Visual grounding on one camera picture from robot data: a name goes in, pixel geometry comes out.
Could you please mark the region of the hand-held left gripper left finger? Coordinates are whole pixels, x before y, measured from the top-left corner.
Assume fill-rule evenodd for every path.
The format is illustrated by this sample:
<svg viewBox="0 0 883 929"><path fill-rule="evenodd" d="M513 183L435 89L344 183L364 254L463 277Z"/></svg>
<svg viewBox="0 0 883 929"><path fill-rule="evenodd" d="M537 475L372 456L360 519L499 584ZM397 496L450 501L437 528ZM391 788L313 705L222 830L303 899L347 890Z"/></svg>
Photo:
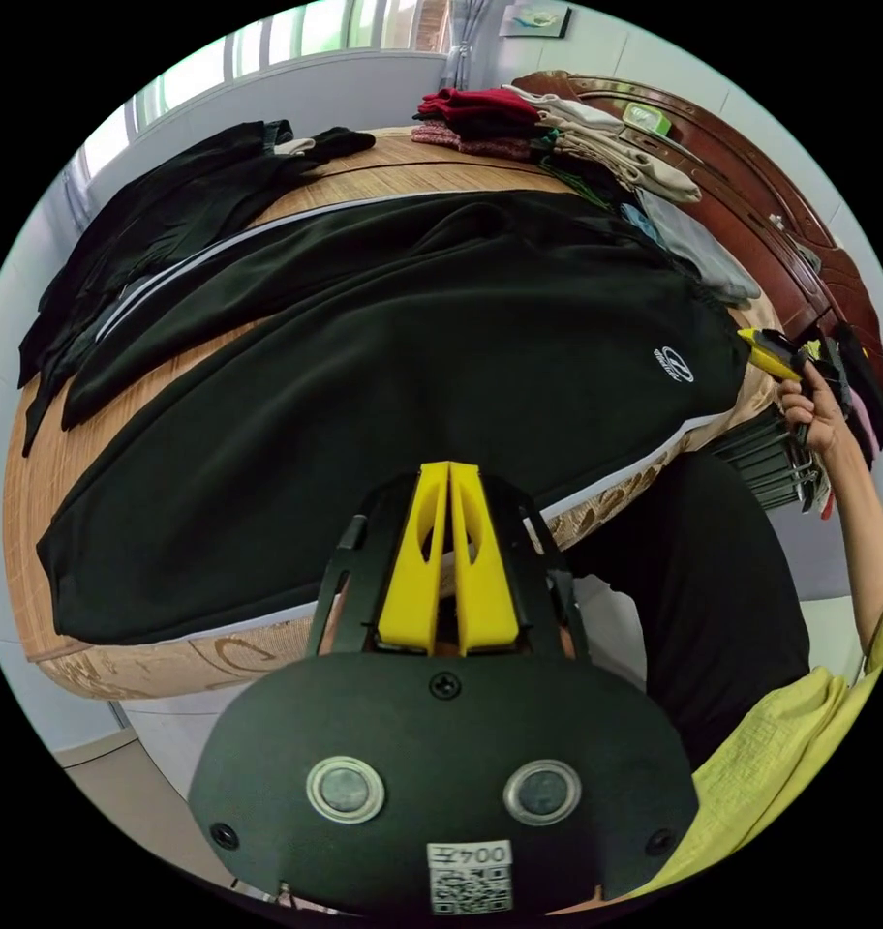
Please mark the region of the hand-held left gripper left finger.
<svg viewBox="0 0 883 929"><path fill-rule="evenodd" d="M449 472L449 462L424 464L414 481L377 625L384 649L434 652Z"/></svg>

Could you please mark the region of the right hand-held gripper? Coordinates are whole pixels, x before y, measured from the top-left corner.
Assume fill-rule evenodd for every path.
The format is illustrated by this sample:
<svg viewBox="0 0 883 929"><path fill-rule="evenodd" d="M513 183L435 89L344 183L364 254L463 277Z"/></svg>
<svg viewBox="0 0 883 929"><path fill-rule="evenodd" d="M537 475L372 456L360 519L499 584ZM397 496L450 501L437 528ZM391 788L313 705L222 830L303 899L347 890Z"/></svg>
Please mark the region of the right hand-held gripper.
<svg viewBox="0 0 883 929"><path fill-rule="evenodd" d="M774 329L744 328L738 336L752 346L748 363L776 382L801 383L808 354Z"/></svg>

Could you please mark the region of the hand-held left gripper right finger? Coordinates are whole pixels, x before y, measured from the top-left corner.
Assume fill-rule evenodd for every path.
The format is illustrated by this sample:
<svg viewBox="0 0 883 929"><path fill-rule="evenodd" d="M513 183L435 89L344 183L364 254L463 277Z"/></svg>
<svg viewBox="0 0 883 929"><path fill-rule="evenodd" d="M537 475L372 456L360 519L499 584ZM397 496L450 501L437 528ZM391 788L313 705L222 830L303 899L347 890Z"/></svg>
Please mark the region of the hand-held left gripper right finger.
<svg viewBox="0 0 883 929"><path fill-rule="evenodd" d="M459 650L510 650L519 624L477 466L449 464L449 497Z"/></svg>

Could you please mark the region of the person's right hand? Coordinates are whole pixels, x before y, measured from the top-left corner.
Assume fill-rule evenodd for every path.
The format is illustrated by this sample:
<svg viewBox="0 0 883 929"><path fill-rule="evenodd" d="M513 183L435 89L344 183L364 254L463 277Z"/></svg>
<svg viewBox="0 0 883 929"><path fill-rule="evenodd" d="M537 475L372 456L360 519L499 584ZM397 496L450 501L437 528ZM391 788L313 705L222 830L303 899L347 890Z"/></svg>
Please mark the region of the person's right hand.
<svg viewBox="0 0 883 929"><path fill-rule="evenodd" d="M827 458L844 438L847 424L835 395L814 363L806 361L800 379L783 380L777 392L787 422L805 427L807 448Z"/></svg>

